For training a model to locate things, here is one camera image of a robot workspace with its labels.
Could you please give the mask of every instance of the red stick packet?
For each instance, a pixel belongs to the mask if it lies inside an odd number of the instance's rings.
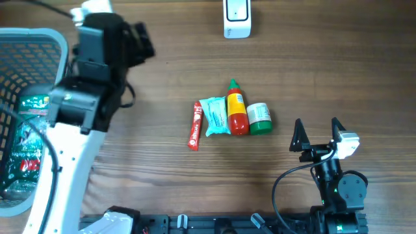
[[[194,121],[192,123],[192,129],[190,130],[190,136],[188,141],[188,147],[193,150],[198,150],[200,143],[201,123],[202,123],[202,106],[199,101],[194,104]]]

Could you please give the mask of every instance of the teal pouch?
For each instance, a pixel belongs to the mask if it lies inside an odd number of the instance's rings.
[[[200,100],[203,113],[209,126],[205,135],[227,133],[231,134],[228,127],[226,97],[212,97]]]

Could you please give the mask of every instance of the sauce bottle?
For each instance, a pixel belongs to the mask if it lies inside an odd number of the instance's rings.
[[[241,95],[240,86],[234,79],[228,87],[227,93],[228,126],[232,135],[246,135],[250,130],[246,107]]]

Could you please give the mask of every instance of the green lid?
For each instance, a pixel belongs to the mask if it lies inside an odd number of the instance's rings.
[[[250,125],[250,133],[252,135],[263,135],[271,133],[273,130],[271,121],[260,121]]]
[[[228,90],[230,90],[232,88],[240,88],[240,86],[237,84],[237,82],[235,82],[234,79],[231,79],[231,82],[229,84]]]

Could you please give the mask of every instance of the wooden table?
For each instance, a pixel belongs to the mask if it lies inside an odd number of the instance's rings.
[[[147,23],[157,56],[129,72],[136,105],[113,118],[83,214],[111,205],[144,214],[271,213],[274,180],[301,165],[299,153],[289,153],[295,119],[318,144],[329,141],[336,116],[361,137],[342,167],[370,181],[364,210],[370,232],[414,233],[414,3],[253,1],[252,35],[226,40],[221,1],[115,2],[126,20]],[[70,20],[21,6],[1,5],[1,25],[49,27],[71,45],[77,42]],[[245,91],[246,104],[268,104],[273,133],[207,138],[205,122],[200,150],[190,151],[193,103],[226,95],[232,78]],[[307,170],[285,178],[276,199],[283,212],[308,212],[320,204]],[[1,233],[21,233],[27,215],[0,219]]]

